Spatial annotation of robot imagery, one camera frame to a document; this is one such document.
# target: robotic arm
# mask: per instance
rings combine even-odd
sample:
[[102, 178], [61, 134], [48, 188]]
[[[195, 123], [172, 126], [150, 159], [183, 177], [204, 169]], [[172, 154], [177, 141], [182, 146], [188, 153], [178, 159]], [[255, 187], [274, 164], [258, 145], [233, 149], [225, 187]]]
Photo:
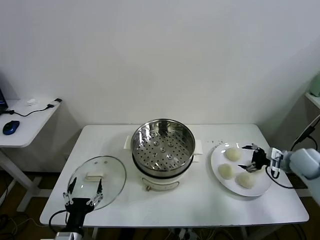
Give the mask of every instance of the robotic arm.
[[271, 147], [267, 153], [256, 145], [247, 145], [244, 149], [252, 149], [251, 164], [240, 165], [247, 172], [252, 173], [260, 170], [263, 165], [271, 168], [271, 176], [277, 179], [280, 169], [286, 173], [293, 172], [308, 187], [314, 200], [320, 205], [320, 153], [315, 149], [299, 149], [295, 152], [280, 151]]

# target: white wall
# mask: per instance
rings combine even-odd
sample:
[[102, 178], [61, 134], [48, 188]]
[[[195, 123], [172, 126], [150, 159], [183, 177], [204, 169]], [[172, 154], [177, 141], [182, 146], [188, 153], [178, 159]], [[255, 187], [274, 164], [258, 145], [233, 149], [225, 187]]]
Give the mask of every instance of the white wall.
[[257, 123], [272, 140], [320, 69], [319, 8], [318, 0], [1, 0], [0, 69], [21, 98], [64, 100], [55, 144], [41, 146], [47, 161], [87, 124], [160, 117]]

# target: floor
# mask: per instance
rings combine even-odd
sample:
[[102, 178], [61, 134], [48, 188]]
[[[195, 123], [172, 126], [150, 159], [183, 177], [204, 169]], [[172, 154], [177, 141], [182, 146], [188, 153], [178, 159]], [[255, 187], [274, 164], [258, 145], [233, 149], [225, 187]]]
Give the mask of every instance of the floor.
[[[0, 194], [5, 192], [6, 185], [3, 181], [3, 178], [6, 180], [6, 182], [9, 184], [12, 180], [12, 178], [6, 174], [3, 171], [0, 171]], [[30, 179], [33, 179], [35, 175], [28, 175]], [[42, 189], [52, 189], [58, 179], [57, 175], [49, 175], [43, 177], [42, 182], [40, 183], [40, 188]], [[9, 195], [6, 198], [5, 203], [0, 208], [0, 214], [6, 214], [9, 215], [9, 217], [14, 218], [14, 220], [17, 222], [17, 224], [22, 223], [24, 220], [27, 219], [26, 215], [18, 215], [19, 213], [16, 212], [17, 206], [20, 202], [20, 200], [23, 198], [25, 194], [25, 189], [20, 185], [16, 184], [12, 191], [9, 193]], [[30, 217], [33, 218], [38, 224], [39, 218], [41, 215], [41, 212], [43, 208], [45, 207], [47, 202], [47, 198], [34, 198], [31, 200], [30, 204], [28, 205], [25, 213]], [[306, 207], [309, 215], [310, 220], [306, 223], [300, 224], [300, 226], [303, 228], [306, 238], [308, 240], [318, 240], [320, 231], [318, 230], [320, 226], [320, 207], [315, 203], [315, 201], [310, 198], [302, 198], [302, 202], [304, 206]], [[4, 239], [15, 239], [15, 240], [40, 240], [40, 239], [52, 239], [55, 237], [55, 235], [51, 232], [51, 230], [48, 227], [39, 227], [36, 226], [33, 222], [28, 221], [27, 224], [22, 224], [18, 228], [18, 235], [14, 236], [14, 238], [11, 238], [10, 235], [4, 235], [3, 233], [10, 233], [12, 229], [14, 228], [14, 223], [12, 221], [9, 221], [7, 225], [3, 228], [2, 227], [2, 218], [0, 216], [0, 240]], [[257, 229], [258, 227], [247, 227], [247, 231], [250, 233]], [[228, 227], [224, 228], [227, 230], [234, 240], [242, 240], [242, 235], [240, 232], [239, 227]], [[89, 233], [92, 232], [92, 229], [86, 229]], [[122, 233], [124, 233], [125, 229], [121, 230], [119, 228], [103, 228], [99, 229], [97, 234], [97, 240], [118, 240], [119, 236]], [[195, 230], [197, 234], [202, 235], [203, 239], [206, 239], [208, 234], [210, 233], [211, 229], [209, 228], [198, 228]], [[133, 240], [164, 240], [168, 236], [169, 231], [165, 228], [155, 228], [155, 229], [141, 229], [137, 228], [134, 230], [134, 236]], [[167, 240], [177, 240], [178, 238], [175, 237], [173, 234], [171, 234]], [[211, 240], [227, 240], [224, 235], [218, 234], [216, 238], [212, 237]], [[296, 229], [292, 225], [284, 225], [279, 230], [276, 231], [276, 234], [271, 234], [264, 238], [265, 240], [299, 240], [303, 239], [299, 238], [298, 233], [296, 232]]]

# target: blue mouse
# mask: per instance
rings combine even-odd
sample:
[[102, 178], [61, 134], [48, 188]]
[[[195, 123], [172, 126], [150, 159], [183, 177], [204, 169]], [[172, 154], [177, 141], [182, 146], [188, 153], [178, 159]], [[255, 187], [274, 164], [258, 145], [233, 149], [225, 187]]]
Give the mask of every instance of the blue mouse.
[[2, 129], [4, 135], [11, 135], [14, 134], [17, 128], [20, 125], [20, 121], [10, 121], [7, 122]]

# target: table leg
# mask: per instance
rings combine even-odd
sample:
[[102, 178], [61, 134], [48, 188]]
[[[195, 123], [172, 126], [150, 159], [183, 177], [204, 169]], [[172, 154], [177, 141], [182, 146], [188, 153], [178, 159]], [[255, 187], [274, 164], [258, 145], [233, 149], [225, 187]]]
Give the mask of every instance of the table leg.
[[11, 160], [10, 158], [0, 149], [0, 167], [2, 167], [7, 173], [9, 173], [14, 181], [8, 186], [8, 192], [13, 188], [14, 183], [17, 181], [20, 183], [26, 190], [21, 203], [17, 208], [17, 212], [24, 212], [33, 197], [48, 198], [51, 194], [51, 189], [40, 189], [38, 188], [39, 183], [42, 180], [42, 177], [35, 177], [31, 181]]
[[93, 229], [92, 239], [94, 239], [94, 240], [96, 240], [96, 238], [97, 238], [98, 229], [99, 229], [99, 228], [97, 228], [97, 227], [95, 227], [95, 228]]
[[[33, 183], [38, 186], [41, 182], [42, 177], [35, 177]], [[52, 190], [51, 189], [40, 189], [38, 194], [33, 194], [30, 191], [27, 191], [24, 197], [22, 198], [18, 208], [16, 209], [17, 212], [24, 212], [31, 200], [31, 198], [38, 197], [38, 198], [48, 198], [50, 197]]]
[[248, 238], [248, 233], [247, 233], [246, 227], [245, 226], [241, 226], [240, 230], [241, 230], [242, 238], [244, 240], [246, 240]]
[[4, 193], [0, 197], [0, 205], [4, 202], [6, 195], [10, 193], [10, 191], [12, 190], [15, 184], [16, 184], [16, 180], [13, 179], [8, 186], [7, 192], [4, 191]]
[[40, 189], [0, 150], [0, 166], [20, 183], [28, 192], [38, 194]]
[[257, 231], [249, 234], [245, 240], [261, 240], [281, 228], [282, 225], [262, 226]]

